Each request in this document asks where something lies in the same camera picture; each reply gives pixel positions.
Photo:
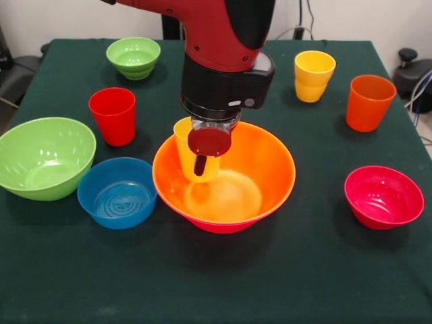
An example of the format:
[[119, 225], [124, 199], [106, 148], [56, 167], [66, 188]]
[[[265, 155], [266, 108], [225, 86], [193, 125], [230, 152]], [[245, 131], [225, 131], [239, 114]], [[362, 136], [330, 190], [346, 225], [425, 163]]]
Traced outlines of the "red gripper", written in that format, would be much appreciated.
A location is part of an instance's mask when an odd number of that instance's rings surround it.
[[194, 174], [203, 176], [207, 157], [219, 157], [229, 151], [231, 134], [221, 128], [203, 127], [192, 129], [188, 134], [189, 149], [196, 154]]

